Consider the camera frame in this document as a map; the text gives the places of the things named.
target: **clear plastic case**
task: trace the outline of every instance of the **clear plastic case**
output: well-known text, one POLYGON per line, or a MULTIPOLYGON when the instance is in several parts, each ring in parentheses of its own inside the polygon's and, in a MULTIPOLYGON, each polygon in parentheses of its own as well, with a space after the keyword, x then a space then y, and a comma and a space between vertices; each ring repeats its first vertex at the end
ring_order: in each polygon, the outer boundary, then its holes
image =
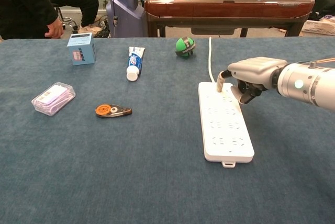
POLYGON ((71 85, 57 82, 35 97, 31 103, 36 111, 53 116, 74 97, 75 92, 71 85))

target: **robotic hand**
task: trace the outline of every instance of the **robotic hand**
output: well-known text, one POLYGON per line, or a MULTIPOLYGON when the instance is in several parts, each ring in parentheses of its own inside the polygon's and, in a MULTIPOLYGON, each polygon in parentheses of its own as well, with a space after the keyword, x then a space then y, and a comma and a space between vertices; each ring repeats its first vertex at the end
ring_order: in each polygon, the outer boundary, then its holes
POLYGON ((247 104, 263 91, 275 88, 285 97, 335 111, 335 69, 317 66, 334 59, 305 63, 287 63, 285 60, 258 57, 228 66, 217 79, 221 92, 225 79, 234 77, 238 86, 232 92, 241 104, 247 104))

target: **blue box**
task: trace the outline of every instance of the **blue box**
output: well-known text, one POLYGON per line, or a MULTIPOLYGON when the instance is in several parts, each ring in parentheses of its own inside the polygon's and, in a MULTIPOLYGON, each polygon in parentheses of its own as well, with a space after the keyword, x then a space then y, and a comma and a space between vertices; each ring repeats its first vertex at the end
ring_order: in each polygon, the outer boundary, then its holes
POLYGON ((72 34, 69 38, 68 49, 73 65, 95 62, 96 54, 92 33, 72 34))

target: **white cable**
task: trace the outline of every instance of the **white cable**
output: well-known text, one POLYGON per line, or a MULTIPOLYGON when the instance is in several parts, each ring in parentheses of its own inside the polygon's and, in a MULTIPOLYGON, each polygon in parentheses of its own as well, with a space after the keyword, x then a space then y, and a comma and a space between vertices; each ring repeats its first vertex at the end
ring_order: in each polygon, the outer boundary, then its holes
POLYGON ((209 51, 208 51, 208 73, 209 73, 209 77, 210 80, 214 83, 214 78, 213 75, 211 73, 211 37, 209 37, 209 51))

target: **blue machine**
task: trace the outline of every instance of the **blue machine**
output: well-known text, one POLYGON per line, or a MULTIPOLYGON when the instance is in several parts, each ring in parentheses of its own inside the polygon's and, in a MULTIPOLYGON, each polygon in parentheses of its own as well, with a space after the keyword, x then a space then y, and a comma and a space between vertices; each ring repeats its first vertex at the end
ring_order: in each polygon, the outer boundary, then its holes
POLYGON ((138 0, 110 0, 107 16, 112 37, 147 37, 148 24, 138 0))

